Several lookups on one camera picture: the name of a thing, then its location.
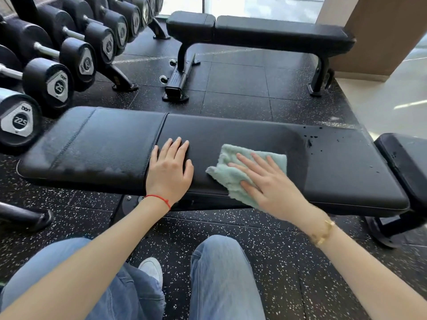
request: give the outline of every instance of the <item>blue jeans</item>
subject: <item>blue jeans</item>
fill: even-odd
[[[73,238],[39,251],[4,287],[0,311],[90,240]],[[190,320],[265,319],[252,269],[232,238],[211,236],[191,257]],[[157,280],[125,263],[86,320],[160,320],[164,294]]]

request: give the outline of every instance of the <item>person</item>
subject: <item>person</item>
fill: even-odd
[[[146,232],[189,189],[188,141],[169,139],[149,162],[147,196],[125,218],[90,241],[53,243],[12,277],[1,296],[0,320],[158,320],[165,307],[154,258],[125,263]],[[256,187],[242,182],[262,210],[305,232],[329,258],[373,320],[426,319],[427,301],[311,205],[271,157],[238,155]],[[189,319],[265,319],[251,266],[232,238],[211,236],[191,257]]]

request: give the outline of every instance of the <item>microfiber towel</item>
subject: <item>microfiber towel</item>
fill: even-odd
[[[237,199],[240,202],[243,202],[244,204],[261,210],[258,204],[246,193],[244,188],[242,188],[240,182],[244,180],[247,181],[249,184],[252,184],[253,186],[255,186],[255,184],[245,173],[243,173],[239,169],[227,166],[227,164],[230,162],[244,166],[244,164],[236,157],[237,153],[240,153],[243,156],[254,161],[251,156],[251,153],[253,152],[257,153],[263,159],[266,159],[267,156],[271,156],[271,158],[276,162],[280,169],[286,174],[286,155],[268,153],[265,151],[254,151],[229,144],[222,145],[218,164],[216,166],[208,167],[206,173],[208,173],[217,182],[227,188],[229,197],[231,197],[232,199]]]

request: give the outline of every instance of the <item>person's left hand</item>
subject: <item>person's left hand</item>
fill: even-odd
[[[147,195],[161,196],[170,205],[178,202],[188,191],[193,179],[194,166],[191,160],[185,162],[185,172],[182,172],[188,140],[181,144],[181,138],[173,142],[168,139],[158,155],[158,146],[154,146],[148,169],[146,190]]]

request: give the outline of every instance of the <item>sneaker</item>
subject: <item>sneaker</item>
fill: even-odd
[[[161,266],[159,261],[154,257],[149,257],[139,265],[138,269],[147,273],[149,276],[154,277],[160,284],[160,287],[163,287],[163,272],[161,271]]]

